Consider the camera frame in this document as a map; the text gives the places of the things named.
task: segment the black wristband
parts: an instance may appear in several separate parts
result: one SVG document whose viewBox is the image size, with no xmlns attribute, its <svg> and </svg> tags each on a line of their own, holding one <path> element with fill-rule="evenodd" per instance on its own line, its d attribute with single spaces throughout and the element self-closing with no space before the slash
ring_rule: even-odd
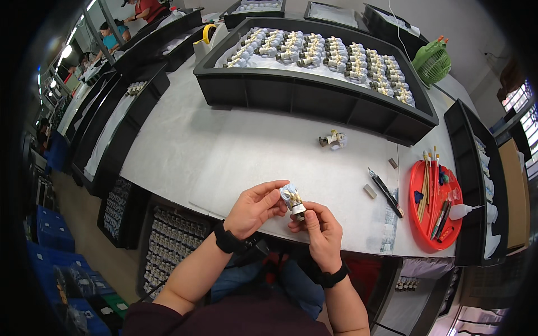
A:
<svg viewBox="0 0 538 336">
<path fill-rule="evenodd" d="M 224 253 L 241 253 L 246 250 L 245 243 L 237 239 L 230 231 L 224 230 L 224 221 L 221 221 L 215 226 L 215 237 L 217 238 L 217 246 Z"/>
<path fill-rule="evenodd" d="M 321 287 L 324 288 L 334 287 L 335 284 L 344 280 L 345 276 L 348 273 L 351 273 L 348 265 L 343 259 L 342 266 L 334 274 L 330 274 L 329 272 L 322 272 L 320 267 L 317 265 L 314 259 L 312 259 L 312 256 L 310 254 L 299 259 L 297 261 L 297 264 L 314 283 L 321 285 Z"/>
</svg>

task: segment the yellow tape roll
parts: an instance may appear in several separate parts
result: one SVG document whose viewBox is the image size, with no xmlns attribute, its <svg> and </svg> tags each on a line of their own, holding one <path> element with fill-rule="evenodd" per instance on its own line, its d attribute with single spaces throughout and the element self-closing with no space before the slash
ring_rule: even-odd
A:
<svg viewBox="0 0 538 336">
<path fill-rule="evenodd" d="M 209 44 L 209 30 L 211 29 L 211 27 L 217 29 L 217 26 L 215 26 L 214 24 L 208 24 L 206 25 L 204 28 L 203 28 L 203 39 L 202 41 L 204 41 L 206 44 Z"/>
</svg>

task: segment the cardboard box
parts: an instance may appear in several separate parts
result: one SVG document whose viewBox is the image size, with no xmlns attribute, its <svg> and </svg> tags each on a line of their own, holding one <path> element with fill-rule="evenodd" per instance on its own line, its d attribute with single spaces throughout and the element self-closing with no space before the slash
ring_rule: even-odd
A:
<svg viewBox="0 0 538 336">
<path fill-rule="evenodd" d="M 517 253 L 529 246 L 530 206 L 527 173 L 521 171 L 514 139 L 499 147 L 508 195 L 508 251 Z"/>
</svg>

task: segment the red plastic plate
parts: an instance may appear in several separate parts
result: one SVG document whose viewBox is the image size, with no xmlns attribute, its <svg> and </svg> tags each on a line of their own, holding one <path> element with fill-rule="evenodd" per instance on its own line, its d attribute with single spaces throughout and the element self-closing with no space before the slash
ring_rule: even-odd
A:
<svg viewBox="0 0 538 336">
<path fill-rule="evenodd" d="M 442 171 L 444 171 L 445 174 L 449 177 L 449 182 L 443 183 L 443 185 L 438 186 L 437 197 L 435 197 L 436 200 L 435 202 L 433 202 L 434 197 L 430 199 L 430 204 L 426 205 L 424 215 L 422 216 L 422 222 L 420 222 L 419 215 L 417 213 L 419 205 L 418 203 L 415 203 L 415 190 L 422 192 L 422 182 L 424 181 L 425 167 L 425 162 L 421 160 L 417 161 L 415 165 L 413 165 L 413 168 L 411 168 L 411 177 L 409 181 L 409 213 L 411 215 L 412 222 L 420 233 L 420 237 L 426 242 L 429 247 L 440 251 L 449 247 L 450 245 L 452 245 L 452 243 L 454 243 L 454 241 L 456 241 L 456 238 L 458 238 L 459 235 L 459 231 L 462 228 L 462 220 L 450 220 L 450 218 L 447 218 L 447 222 L 444 225 L 443 231 L 446 231 L 450 227 L 454 227 L 454 230 L 448 236 L 446 236 L 446 238 L 441 243 L 439 243 L 436 239 L 430 240 L 430 236 L 428 235 L 431 213 L 433 212 L 435 224 L 441 213 L 443 202 L 447 199 L 448 193 L 454 189 L 457 189 L 459 199 L 452 201 L 452 205 L 462 204 L 462 190 L 459 187 L 458 180 L 454 177 L 452 171 L 450 169 L 442 167 Z"/>
</svg>

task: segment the unpainted figurine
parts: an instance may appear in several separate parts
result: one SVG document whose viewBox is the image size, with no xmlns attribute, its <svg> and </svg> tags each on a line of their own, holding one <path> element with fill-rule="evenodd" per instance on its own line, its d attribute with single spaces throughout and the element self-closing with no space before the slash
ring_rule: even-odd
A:
<svg viewBox="0 0 538 336">
<path fill-rule="evenodd" d="M 289 183 L 280 188 L 280 197 L 284 200 L 288 209 L 295 215 L 296 221 L 305 220 L 306 208 L 302 204 L 301 196 L 297 191 L 297 187 L 293 183 Z"/>
<path fill-rule="evenodd" d="M 338 142 L 338 144 L 331 146 L 333 151 L 345 147 L 348 144 L 348 136 L 344 133 L 338 133 L 336 130 L 331 130 L 331 135 L 328 137 L 318 137 L 321 147 L 325 147 L 333 142 Z"/>
</svg>

